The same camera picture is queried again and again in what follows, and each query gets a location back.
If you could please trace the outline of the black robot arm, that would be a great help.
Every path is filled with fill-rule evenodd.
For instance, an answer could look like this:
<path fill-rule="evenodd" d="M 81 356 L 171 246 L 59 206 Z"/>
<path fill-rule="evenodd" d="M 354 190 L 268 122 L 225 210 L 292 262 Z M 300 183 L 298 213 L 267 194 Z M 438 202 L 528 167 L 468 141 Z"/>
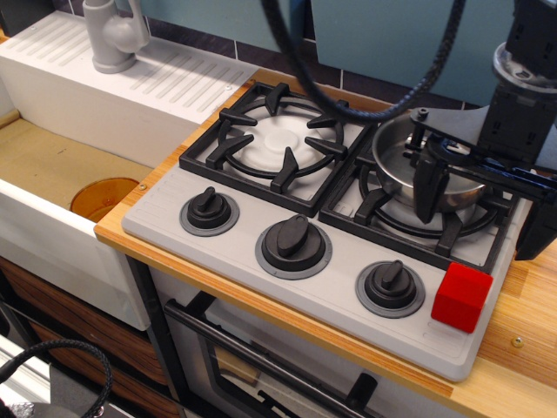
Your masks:
<path fill-rule="evenodd" d="M 468 111 L 419 108 L 408 156 L 414 209 L 428 223 L 450 175 L 509 192 L 532 206 L 516 244 L 533 260 L 556 238 L 556 3 L 517 1 L 493 54 L 491 103 Z"/>

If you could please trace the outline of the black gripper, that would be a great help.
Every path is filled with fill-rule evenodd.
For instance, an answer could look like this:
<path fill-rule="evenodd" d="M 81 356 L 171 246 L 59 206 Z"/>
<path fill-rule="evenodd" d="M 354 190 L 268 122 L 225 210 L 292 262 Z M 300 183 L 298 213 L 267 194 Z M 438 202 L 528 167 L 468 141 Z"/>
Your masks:
<path fill-rule="evenodd" d="M 417 217 L 432 221 L 448 184 L 451 166 L 475 177 L 493 165 L 503 172 L 556 173 L 556 81 L 520 64 L 495 68 L 500 83 L 491 103 L 476 110 L 419 108 L 411 113 L 418 129 L 413 145 L 429 131 L 414 159 L 413 201 Z M 556 239 L 556 183 L 515 191 L 532 201 L 516 244 L 516 260 L 534 260 Z"/>

